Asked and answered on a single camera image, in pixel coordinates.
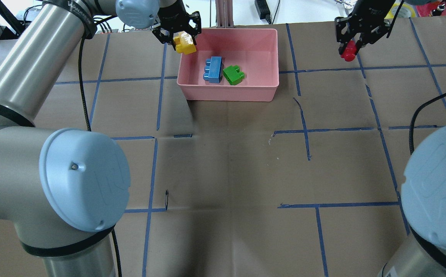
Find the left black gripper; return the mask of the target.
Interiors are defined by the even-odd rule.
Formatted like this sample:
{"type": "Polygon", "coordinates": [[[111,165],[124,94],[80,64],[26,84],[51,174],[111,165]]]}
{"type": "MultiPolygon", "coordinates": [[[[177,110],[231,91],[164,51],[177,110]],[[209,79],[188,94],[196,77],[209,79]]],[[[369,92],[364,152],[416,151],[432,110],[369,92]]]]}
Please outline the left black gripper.
{"type": "Polygon", "coordinates": [[[173,16],[160,17],[160,23],[153,26],[151,33],[162,43],[174,45],[174,35],[185,32],[190,35],[196,45],[196,38],[202,33],[201,16],[199,11],[188,14],[186,11],[173,16]]]}

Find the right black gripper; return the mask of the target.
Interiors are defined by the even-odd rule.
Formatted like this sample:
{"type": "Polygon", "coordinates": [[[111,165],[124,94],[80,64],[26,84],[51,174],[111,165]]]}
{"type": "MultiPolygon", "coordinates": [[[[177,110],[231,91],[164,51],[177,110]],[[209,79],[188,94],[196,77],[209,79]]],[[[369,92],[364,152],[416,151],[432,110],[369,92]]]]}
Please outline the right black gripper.
{"type": "Polygon", "coordinates": [[[348,42],[358,34],[356,52],[389,34],[393,24],[385,16],[392,5],[393,0],[357,0],[348,16],[336,17],[335,34],[339,55],[344,54],[348,42]]]}

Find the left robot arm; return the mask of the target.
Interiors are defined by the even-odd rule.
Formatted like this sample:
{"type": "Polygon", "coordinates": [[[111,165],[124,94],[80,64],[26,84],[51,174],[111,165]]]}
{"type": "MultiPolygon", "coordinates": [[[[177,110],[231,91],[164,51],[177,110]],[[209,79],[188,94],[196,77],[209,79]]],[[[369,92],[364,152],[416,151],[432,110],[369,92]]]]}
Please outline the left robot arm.
{"type": "Polygon", "coordinates": [[[50,277],[117,277],[109,235],[131,184],[126,156],[109,136],[77,128],[36,128],[34,119],[96,15],[152,28],[161,43],[202,32],[181,0],[44,0],[37,18],[0,66],[0,219],[50,277]]]}

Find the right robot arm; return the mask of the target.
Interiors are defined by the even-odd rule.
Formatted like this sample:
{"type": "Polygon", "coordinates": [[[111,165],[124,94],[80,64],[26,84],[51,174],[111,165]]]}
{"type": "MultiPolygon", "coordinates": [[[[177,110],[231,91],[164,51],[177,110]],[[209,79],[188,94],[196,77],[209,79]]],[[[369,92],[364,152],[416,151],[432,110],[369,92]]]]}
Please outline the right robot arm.
{"type": "MultiPolygon", "coordinates": [[[[390,36],[393,21],[385,19],[395,0],[356,0],[347,17],[335,18],[339,55],[353,61],[361,48],[390,36]]],[[[410,234],[383,265],[377,277],[446,277],[446,126],[414,147],[418,115],[428,105],[446,97],[439,95],[416,109],[409,125],[410,159],[401,205],[410,234]]]]}

